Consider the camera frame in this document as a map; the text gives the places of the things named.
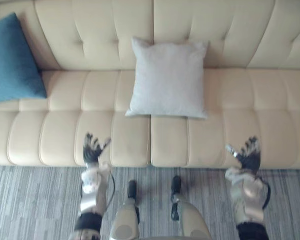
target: blue pillow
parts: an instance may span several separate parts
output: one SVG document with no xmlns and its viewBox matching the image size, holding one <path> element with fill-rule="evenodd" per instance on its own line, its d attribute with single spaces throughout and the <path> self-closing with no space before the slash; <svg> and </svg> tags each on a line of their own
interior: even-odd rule
<svg viewBox="0 0 300 240">
<path fill-rule="evenodd" d="M 20 22 L 12 13 L 0 20 L 0 102 L 46 97 Z"/>
</svg>

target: carpet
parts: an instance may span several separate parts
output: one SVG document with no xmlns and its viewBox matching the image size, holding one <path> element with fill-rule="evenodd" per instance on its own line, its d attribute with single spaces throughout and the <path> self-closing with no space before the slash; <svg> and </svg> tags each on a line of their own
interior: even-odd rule
<svg viewBox="0 0 300 240">
<path fill-rule="evenodd" d="M 67 240 L 78 216 L 81 167 L 0 166 L 0 240 Z M 182 193 L 202 213 L 214 240 L 238 240 L 229 182 L 221 169 L 115 168 L 116 190 L 102 221 L 107 240 L 117 209 L 137 180 L 140 237 L 179 234 L 170 219 L 170 187 L 182 178 Z M 271 200 L 264 212 L 270 239 L 300 240 L 300 170 L 262 170 Z M 109 183 L 108 199 L 112 191 Z"/>
</svg>

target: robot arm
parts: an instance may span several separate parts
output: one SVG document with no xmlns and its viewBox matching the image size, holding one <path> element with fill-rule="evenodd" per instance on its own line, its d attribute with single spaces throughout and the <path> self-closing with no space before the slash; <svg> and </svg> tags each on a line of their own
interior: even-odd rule
<svg viewBox="0 0 300 240">
<path fill-rule="evenodd" d="M 227 145 L 226 149 L 241 162 L 242 167 L 231 167 L 225 172 L 225 178 L 231 181 L 231 203 L 234 220 L 241 240 L 268 240 L 264 226 L 264 209 L 267 207 L 271 190 L 267 182 L 257 176 L 261 154 L 256 137 L 249 138 L 246 149 L 238 153 Z M 268 188 L 266 200 L 262 199 L 262 189 Z"/>
<path fill-rule="evenodd" d="M 99 240 L 102 218 L 107 210 L 106 191 L 111 166 L 99 164 L 99 157 L 110 139 L 100 146 L 98 139 L 92 141 L 92 138 L 93 135 L 87 133 L 84 139 L 83 160 L 87 169 L 81 174 L 80 217 L 69 240 Z"/>
</svg>

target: black strap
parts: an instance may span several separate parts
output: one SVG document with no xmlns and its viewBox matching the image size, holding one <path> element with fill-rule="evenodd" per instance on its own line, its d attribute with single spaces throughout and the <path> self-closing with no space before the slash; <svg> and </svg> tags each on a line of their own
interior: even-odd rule
<svg viewBox="0 0 300 240">
<path fill-rule="evenodd" d="M 269 240 L 265 226 L 255 222 L 244 222 L 236 226 L 240 240 Z"/>
<path fill-rule="evenodd" d="M 263 181 L 263 183 L 267 186 L 268 188 L 268 192 L 266 194 L 266 199 L 264 201 L 264 204 L 262 206 L 262 209 L 265 209 L 267 206 L 268 206 L 268 203 L 270 201 L 270 197 L 271 197 L 271 188 L 270 188 L 270 185 L 269 183 L 267 183 L 266 181 Z"/>
<path fill-rule="evenodd" d="M 97 213 L 83 213 L 75 223 L 74 230 L 92 229 L 100 233 L 102 216 Z"/>
</svg>

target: white pillow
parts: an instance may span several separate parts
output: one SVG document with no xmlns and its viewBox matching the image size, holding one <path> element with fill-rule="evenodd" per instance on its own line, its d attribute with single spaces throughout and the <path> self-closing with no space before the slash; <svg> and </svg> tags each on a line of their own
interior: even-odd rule
<svg viewBox="0 0 300 240">
<path fill-rule="evenodd" d="M 132 48 L 136 56 L 135 83 L 126 116 L 207 118 L 203 42 L 150 45 L 132 37 Z"/>
</svg>

